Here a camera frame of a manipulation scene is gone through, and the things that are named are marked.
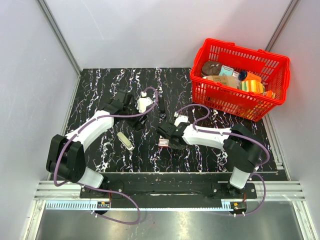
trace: wire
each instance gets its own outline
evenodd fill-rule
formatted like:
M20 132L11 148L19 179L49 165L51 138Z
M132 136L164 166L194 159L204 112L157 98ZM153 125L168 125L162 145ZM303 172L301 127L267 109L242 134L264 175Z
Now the wire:
M263 162L261 162L261 163L259 163L259 164L257 165L257 167L266 164L266 163L270 160L269 151L266 149L266 147L265 147L264 145L262 145L260 142L256 141L255 139L252 139L252 138L250 138L250 137L243 136L243 135L240 135L240 134L232 133L232 132L219 132L219 131L210 131L210 130L197 129L197 128L196 128L196 123L199 122L199 121L201 121L201 120L206 119L206 118L209 117L209 115L210 115L210 109L209 109L207 106L204 106L204 105L201 105L201 104L197 104L197 103L192 103L192 104L189 104L189 105L187 105L187 106L184 106L184 107L180 108L178 111L176 111L176 113L179 113L179 112L181 112L182 110L184 110L184 109L186 109L186 108L188 108L188 107L192 107L192 106L203 107L203 108L205 108L205 109L207 110L207 114L206 114L204 117L201 117L201 118L199 118L199 119L197 119L197 120L195 120L195 121L193 122L192 127L193 127L194 130L196 130L197 132L202 132L202 133L223 134L223 135L234 136L234 137L238 137L238 138L241 138L241 139L248 140L248 141L250 141L250 142L252 142L252 143L254 143L254 144L257 144L259 147L262 148L262 150L263 150L263 151L265 152L265 154L266 154L266 160L263 161ZM246 213L245 215L239 215L239 216L248 216L248 215L251 215L251 214L256 213L256 212L262 207L262 205L264 204L265 199L266 199L267 189L266 189L266 183L265 183L264 179L262 178L262 176L261 176L260 174L255 173L255 172L251 173L251 175L250 175L249 178L251 178L251 176L258 176L258 177L261 179L261 181L262 181L262 184L263 184L263 197L262 197L262 201L261 201L261 203L259 204L259 206L258 206L255 210L253 210L253 211L251 211L251 212L248 212L248 213Z
M63 156L64 156L64 153L65 153L67 147L68 147L68 146L71 144L71 142L78 136L78 134L80 134L81 131L83 131L87 126L89 126L90 124L92 124L92 123L95 122L95 121L98 121L98 120L101 119L101 118L112 118L112 117L113 117L113 118L135 118L135 117L140 117L140 116L143 116L143 115L149 113L150 111L152 111L152 110L156 107L156 105L157 105L157 103L158 103L158 92L157 92L157 90L156 90L154 87L148 86L147 88L144 89L143 92L145 93L145 92L146 92L147 90L149 90L149 89L151 89L151 90L154 91L155 101L154 101L153 105L152 105L147 111L142 112L142 113L139 113L139 114L134 114L134 115L102 115L102 116L99 116L99 117L97 117L97 118L91 119L90 121L86 122L86 123L78 130L78 132L77 132L76 134L74 134L74 135L65 143L65 145L63 146L63 148L62 148L62 150L61 150L61 152L60 152L60 154L59 154L59 157L58 157L58 159L57 159L57 161L56 161L56 166L55 166L54 173L53 173L53 183L54 183L54 185L55 185L56 187L60 187L60 186L66 184L66 183L68 182L68 181L63 181L63 182L61 182L61 183L58 183L58 182L57 182L58 170L59 170L60 162L61 162L61 160L62 160L62 158L63 158ZM114 219L114 218L111 218L111 217L99 215L99 214L97 214L97 213L96 213L95 216L99 216L99 217L101 217L101 218L108 219L108 220L111 220L111 221L114 221L114 222L117 222L117 223L120 223L120 224L126 224L126 225L135 225L135 224L138 224L138 223L140 222L140 220L141 220L140 208L138 207L137 203L136 203L133 199L131 199L131 197L129 197L128 195L126 195L126 194L124 194L124 193L122 193L122 192L119 192L119 191L112 191L112 190L106 190L106 189L101 189L101 188L95 188L95 187L91 187L91 186L87 186L87 185L86 185L86 187L87 187L88 189L92 189L92 190L99 191L99 192L104 192L104 193L109 193L109 194L119 194L119 195L123 196L123 197L127 198L128 200L130 200L130 201L133 203L133 205L136 207L137 213L138 213L138 218L137 218L137 220L132 221L132 222L126 222L126 221L117 220L117 219Z
M197 129L196 128L196 124L197 122L201 121L201 120L204 120L206 119L207 117L209 117L210 115L210 109L204 105L201 105L201 104L196 104L196 103L193 103L193 104L189 104L187 106L184 106L182 108L180 108L178 111L176 111L176 113L179 113L181 112L183 109L186 109L188 107L192 107L192 106L198 106L198 107L202 107L202 108L205 108L207 110L207 114L204 116L204 117L201 117L197 120L194 121L194 123L192 124L192 127L194 130L196 130L197 132L201 132L201 133L207 133L207 134L222 134L222 135L229 135L229 136L234 136L234 137L238 137L238 138L241 138L241 139L245 139L245 140L248 140L254 144L257 144L260 148L262 148L262 150L265 152L266 154L266 159L259 163L256 167L260 167L264 164L266 164L269 160L270 160L270 153L269 151L266 149L266 147L264 145L262 145L260 142L258 142L257 140L255 139L252 139L251 137L247 137L247 136L243 136L241 134L236 134L236 133L233 133L233 132L219 132L219 131L211 131L211 130L203 130L203 129Z

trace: black marble table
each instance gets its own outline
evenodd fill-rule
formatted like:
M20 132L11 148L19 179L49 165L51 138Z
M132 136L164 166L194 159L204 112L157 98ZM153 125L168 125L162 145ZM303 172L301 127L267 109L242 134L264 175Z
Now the black marble table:
M131 92L136 98L148 86L156 88L164 97L167 107L165 121L174 121L174 112L192 103L190 68L100 68L84 69L73 102L66 133L69 133L91 118L98 106L112 98L118 90ZM151 90L148 96L155 99ZM182 111L190 122L206 114L200 107ZM103 133L85 152L87 166L99 172L226 172L227 154L219 149L201 145L189 145L183 150L158 147L156 127L162 121L158 107L149 115L145 129L132 132L121 122ZM271 153L270 143L263 121L253 122L228 113L211 110L209 118L198 125L213 128L229 128L243 124L263 139ZM123 132L134 145L128 151L117 137ZM276 172L273 155L260 171Z

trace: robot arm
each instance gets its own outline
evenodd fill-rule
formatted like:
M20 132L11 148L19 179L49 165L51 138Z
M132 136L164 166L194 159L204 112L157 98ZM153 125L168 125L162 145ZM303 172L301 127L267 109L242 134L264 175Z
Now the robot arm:
M152 104L153 101L149 97L146 97L145 94L138 101L135 101L132 94L118 91L114 99L110 99L105 105L100 107L94 116L82 126L65 136L57 134L52 138L46 163L47 171L54 173L62 148L68 140L75 136L63 154L58 169L58 176L72 183L99 188L103 181L107 180L101 174L86 167L86 149L103 132L112 128L121 120L126 120L127 124L135 131L143 129L148 115L126 118L119 116L144 113Z
M248 140L242 140L242 145L240 145L237 137L222 133L236 133L257 141L259 139L241 124L224 129L200 126L196 128L221 134L197 131L188 122L188 117L183 115L179 115L174 124L163 122L157 132L169 140L169 147L173 149L183 149L186 145L203 145L226 151L228 167L233 168L229 183L237 189L243 189L250 174L255 171L262 149Z

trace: wall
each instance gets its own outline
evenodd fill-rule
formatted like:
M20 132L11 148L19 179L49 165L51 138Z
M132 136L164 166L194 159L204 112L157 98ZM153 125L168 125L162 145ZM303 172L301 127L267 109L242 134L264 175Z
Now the wall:
M16 240L77 76L36 1L0 1L0 22L0 239Z
M320 1L300 2L273 51L291 60L284 105L271 111L291 177L299 180L320 234Z
M206 38L264 49L290 0L46 0L81 68L192 67Z

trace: red basket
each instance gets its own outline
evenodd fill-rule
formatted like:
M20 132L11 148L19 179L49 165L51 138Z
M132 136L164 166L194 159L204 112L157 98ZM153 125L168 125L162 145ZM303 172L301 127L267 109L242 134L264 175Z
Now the red basket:
M207 61L217 61L237 72L246 70L260 76L265 90L272 90L275 98L203 79L201 70ZM207 38L195 57L190 73L192 100L210 108L259 121L275 106L285 102L290 82L289 64L290 60L286 56Z

